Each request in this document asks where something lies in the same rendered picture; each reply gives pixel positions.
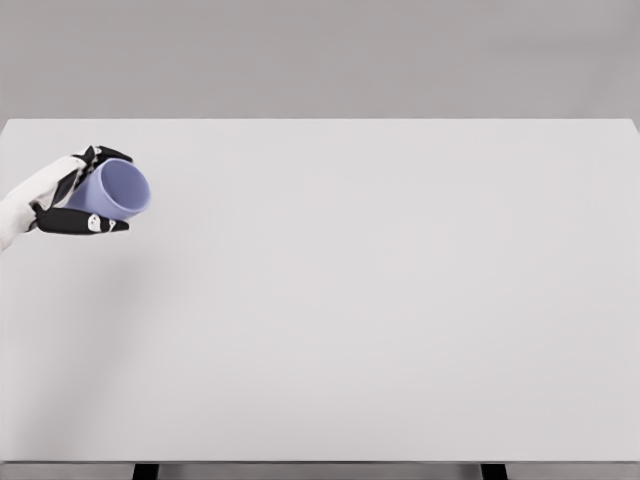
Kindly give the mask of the lavender blue cup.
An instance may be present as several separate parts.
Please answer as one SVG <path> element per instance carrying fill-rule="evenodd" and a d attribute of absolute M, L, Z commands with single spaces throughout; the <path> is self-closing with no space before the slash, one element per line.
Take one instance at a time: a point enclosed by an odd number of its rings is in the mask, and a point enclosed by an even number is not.
<path fill-rule="evenodd" d="M 109 158 L 86 177 L 65 206 L 125 221 L 146 210 L 150 201 L 142 171 L 132 162 Z"/>

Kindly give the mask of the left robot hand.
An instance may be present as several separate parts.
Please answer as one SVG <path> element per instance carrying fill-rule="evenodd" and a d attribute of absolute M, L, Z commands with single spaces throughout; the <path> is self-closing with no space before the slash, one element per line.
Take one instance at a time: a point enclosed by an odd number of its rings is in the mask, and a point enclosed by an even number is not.
<path fill-rule="evenodd" d="M 93 236 L 127 231 L 129 223 L 126 221 L 65 206 L 86 177 L 109 158 L 133 162 L 131 157 L 117 150 L 90 145 L 81 153 L 55 160 L 7 193 L 6 196 L 28 204 L 33 210 L 33 220 L 25 233 L 40 230 L 59 235 Z"/>

